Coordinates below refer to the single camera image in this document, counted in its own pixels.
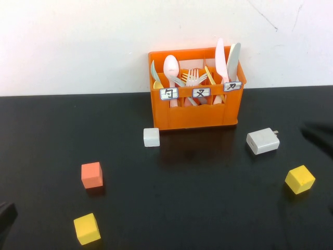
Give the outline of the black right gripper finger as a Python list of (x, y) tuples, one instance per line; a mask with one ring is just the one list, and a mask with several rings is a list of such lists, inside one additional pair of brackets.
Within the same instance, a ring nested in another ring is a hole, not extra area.
[(301, 130), (301, 133), (306, 140), (332, 158), (332, 134), (313, 130)]
[(311, 140), (332, 142), (332, 125), (326, 123), (305, 123), (301, 128), (302, 134)]

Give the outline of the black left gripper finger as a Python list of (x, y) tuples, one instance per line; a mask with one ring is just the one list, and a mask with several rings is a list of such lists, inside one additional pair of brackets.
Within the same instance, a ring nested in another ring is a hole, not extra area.
[(9, 228), (17, 218), (17, 214), (1, 214), (1, 234)]
[(1, 203), (1, 221), (15, 221), (18, 216), (15, 203)]

